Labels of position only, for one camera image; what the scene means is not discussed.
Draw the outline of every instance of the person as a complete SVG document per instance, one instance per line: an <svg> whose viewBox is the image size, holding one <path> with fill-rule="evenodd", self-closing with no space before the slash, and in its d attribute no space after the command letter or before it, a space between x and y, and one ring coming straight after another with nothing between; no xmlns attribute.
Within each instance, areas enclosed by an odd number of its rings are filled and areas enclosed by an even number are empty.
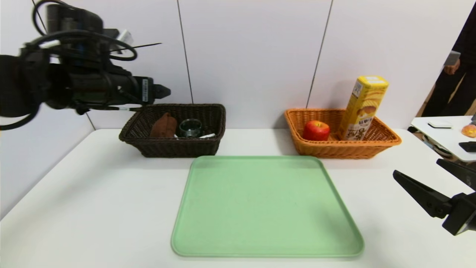
<svg viewBox="0 0 476 268"><path fill-rule="evenodd" d="M445 66L435 83L422 117L465 115L476 98L476 5L453 47L461 53L457 63ZM459 82L461 84L453 98Z"/></svg>

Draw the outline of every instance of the red apple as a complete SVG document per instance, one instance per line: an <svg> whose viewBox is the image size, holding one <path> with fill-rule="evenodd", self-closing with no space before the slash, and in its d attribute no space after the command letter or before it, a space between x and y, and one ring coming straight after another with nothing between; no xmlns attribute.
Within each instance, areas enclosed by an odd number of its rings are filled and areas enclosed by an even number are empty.
<svg viewBox="0 0 476 268"><path fill-rule="evenodd" d="M329 138L329 125L321 121L312 120L304 126L304 133L302 137L310 141L326 141Z"/></svg>

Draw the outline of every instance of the black clamp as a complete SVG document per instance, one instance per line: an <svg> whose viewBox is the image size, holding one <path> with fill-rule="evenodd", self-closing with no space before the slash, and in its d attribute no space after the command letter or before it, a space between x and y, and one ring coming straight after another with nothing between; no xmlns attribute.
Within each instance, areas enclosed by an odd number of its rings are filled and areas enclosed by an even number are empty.
<svg viewBox="0 0 476 268"><path fill-rule="evenodd" d="M476 170L445 159L438 159L436 163L476 191ZM398 170L393 172L393 178L431 217L443 219L448 215L443 228L452 235L476 231L476 192L449 198Z"/></svg>

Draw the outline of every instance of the orange wicker basket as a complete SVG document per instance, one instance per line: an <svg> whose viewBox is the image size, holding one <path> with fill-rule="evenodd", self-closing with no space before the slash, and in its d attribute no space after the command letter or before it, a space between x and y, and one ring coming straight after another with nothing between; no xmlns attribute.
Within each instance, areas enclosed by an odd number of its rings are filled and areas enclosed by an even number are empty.
<svg viewBox="0 0 476 268"><path fill-rule="evenodd" d="M300 155L319 158L369 159L402 140L388 126L374 117L362 141L341 141L336 136L344 109L289 109L285 112L294 146ZM318 120L329 125L329 140L317 142L302 138L305 124Z"/></svg>

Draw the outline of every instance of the green tray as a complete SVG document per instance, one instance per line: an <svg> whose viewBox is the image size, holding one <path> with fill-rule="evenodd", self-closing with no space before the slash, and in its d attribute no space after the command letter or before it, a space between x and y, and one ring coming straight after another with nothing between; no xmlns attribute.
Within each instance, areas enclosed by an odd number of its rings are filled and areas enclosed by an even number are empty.
<svg viewBox="0 0 476 268"><path fill-rule="evenodd" d="M317 158L202 156L171 245L185 257L341 258L364 240Z"/></svg>

